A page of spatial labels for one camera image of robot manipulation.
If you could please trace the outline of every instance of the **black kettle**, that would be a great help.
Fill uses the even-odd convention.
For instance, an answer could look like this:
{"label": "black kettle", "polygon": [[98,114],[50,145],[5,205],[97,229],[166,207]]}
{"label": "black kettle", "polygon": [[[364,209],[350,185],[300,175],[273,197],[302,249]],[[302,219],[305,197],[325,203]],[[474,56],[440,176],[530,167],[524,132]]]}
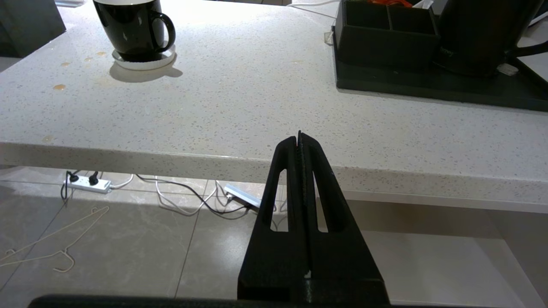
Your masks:
{"label": "black kettle", "polygon": [[440,48],[433,62],[468,76],[488,77],[509,56],[548,52],[548,41],[516,44],[543,0],[448,0],[438,23]]}

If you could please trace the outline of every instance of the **black tray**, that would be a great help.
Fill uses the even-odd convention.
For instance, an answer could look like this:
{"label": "black tray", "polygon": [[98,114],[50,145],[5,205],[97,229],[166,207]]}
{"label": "black tray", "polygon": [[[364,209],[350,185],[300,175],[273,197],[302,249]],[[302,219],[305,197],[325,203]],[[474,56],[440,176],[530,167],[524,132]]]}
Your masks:
{"label": "black tray", "polygon": [[520,70],[514,76],[500,73],[477,78],[456,75],[433,64],[422,72],[348,65],[337,57],[336,44],[333,49],[339,89],[548,111],[548,82],[516,58],[508,61]]}

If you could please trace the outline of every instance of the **floor tile grout line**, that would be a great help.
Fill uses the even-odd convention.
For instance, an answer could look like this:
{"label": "floor tile grout line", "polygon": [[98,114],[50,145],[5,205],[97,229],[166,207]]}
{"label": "floor tile grout line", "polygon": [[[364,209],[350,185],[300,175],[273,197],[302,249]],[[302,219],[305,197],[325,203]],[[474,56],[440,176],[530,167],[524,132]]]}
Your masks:
{"label": "floor tile grout line", "polygon": [[182,279],[182,272],[185,270],[186,260],[189,258],[190,245],[192,244],[192,239],[194,238],[194,231],[196,230],[196,225],[198,225],[198,219],[200,218],[201,212],[202,211],[200,210],[198,211],[198,214],[196,215],[196,220],[194,221],[194,227],[192,228],[192,233],[190,234],[189,247],[186,250],[185,260],[182,262],[181,274],[179,275],[179,280],[177,280],[177,288],[175,289],[175,295],[173,295],[173,298],[177,298],[177,292],[179,292],[179,286],[181,285],[181,279]]}
{"label": "floor tile grout line", "polygon": [[[55,213],[55,216],[53,216],[53,219],[48,223],[48,225],[44,228],[44,231],[42,231],[42,233],[40,234],[40,236],[38,237],[38,239],[41,239],[43,236],[44,236],[44,233],[47,231],[47,229],[52,225],[53,221],[55,220],[55,218],[57,218],[57,216],[59,215],[59,213],[61,213],[61,211],[63,210],[63,208],[65,207],[65,203],[63,203],[61,205],[61,207],[59,208],[59,210],[57,211],[57,213]],[[32,250],[34,249],[34,247],[36,246],[36,244],[34,244],[31,249],[28,250],[28,253],[25,254],[25,256],[22,258],[22,260],[25,260],[27,258],[27,256],[32,252]],[[0,288],[0,291],[2,291],[6,285],[8,284],[8,282],[12,279],[13,275],[15,275],[15,273],[17,272],[17,270],[19,269],[19,266],[21,266],[21,264],[23,263],[19,263],[17,264],[17,267],[15,268],[15,270],[12,272],[11,275],[9,275],[9,278],[8,280],[5,281],[4,285]]]}
{"label": "floor tile grout line", "polygon": [[204,191],[202,191],[202,197],[205,197],[206,196],[206,191],[207,191],[207,186],[209,185],[209,181],[212,181],[212,180],[207,180],[205,181],[205,187],[204,187]]}

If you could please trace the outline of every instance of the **kettle handle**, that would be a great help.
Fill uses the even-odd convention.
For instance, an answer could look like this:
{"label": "kettle handle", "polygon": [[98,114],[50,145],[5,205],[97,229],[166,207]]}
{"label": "kettle handle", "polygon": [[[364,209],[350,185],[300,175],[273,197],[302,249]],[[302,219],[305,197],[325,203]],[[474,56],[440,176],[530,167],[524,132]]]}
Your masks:
{"label": "kettle handle", "polygon": [[510,49],[506,52],[506,56],[526,56],[548,52],[548,41],[533,46],[520,47]]}

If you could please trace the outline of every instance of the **tile floor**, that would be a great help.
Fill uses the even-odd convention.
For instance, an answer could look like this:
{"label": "tile floor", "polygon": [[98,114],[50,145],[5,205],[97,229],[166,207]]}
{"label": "tile floor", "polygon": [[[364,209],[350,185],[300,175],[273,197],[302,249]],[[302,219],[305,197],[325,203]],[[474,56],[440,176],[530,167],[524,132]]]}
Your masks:
{"label": "tile floor", "polygon": [[[31,167],[0,169],[0,251],[20,249],[45,238],[15,255],[1,254],[0,307],[26,307],[45,294],[105,294],[167,297],[236,298],[239,268],[256,218],[240,210],[226,214],[226,220],[202,209],[194,216],[183,216],[159,207],[155,185],[135,178],[129,185],[107,195],[74,191],[67,205],[60,199],[64,170]],[[114,184],[127,174],[104,173]],[[169,178],[206,195],[214,181]],[[264,185],[238,183],[261,197]],[[161,190],[174,202],[192,211],[199,205],[196,196],[183,187],[161,184]],[[283,201],[280,185],[277,206]],[[210,204],[222,210],[225,202],[213,197]],[[227,210],[239,207],[229,203]],[[92,209],[98,212],[90,215]],[[51,258],[1,266],[8,262],[37,258],[63,250],[108,211],[62,254]],[[283,214],[276,213],[276,220]],[[280,228],[287,229],[287,223]]]}

